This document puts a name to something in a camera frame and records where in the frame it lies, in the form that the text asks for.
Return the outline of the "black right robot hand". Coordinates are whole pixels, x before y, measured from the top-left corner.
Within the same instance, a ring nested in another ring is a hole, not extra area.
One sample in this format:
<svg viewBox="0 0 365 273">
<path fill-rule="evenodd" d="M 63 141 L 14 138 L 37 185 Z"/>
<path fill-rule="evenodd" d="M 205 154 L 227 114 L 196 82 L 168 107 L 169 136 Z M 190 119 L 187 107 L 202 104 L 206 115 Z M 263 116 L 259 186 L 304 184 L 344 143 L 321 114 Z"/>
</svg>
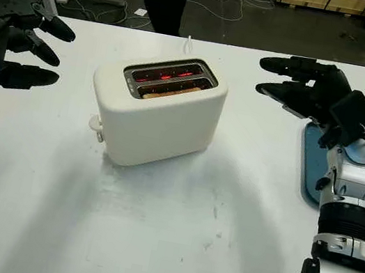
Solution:
<svg viewBox="0 0 365 273">
<path fill-rule="evenodd" d="M 290 77 L 290 81 L 260 83 L 256 91 L 276 100 L 298 118 L 310 118 L 322 127 L 334 122 L 329 108 L 351 93 L 342 70 L 315 58 L 263 57 L 259 64 L 268 72 Z"/>
</svg>

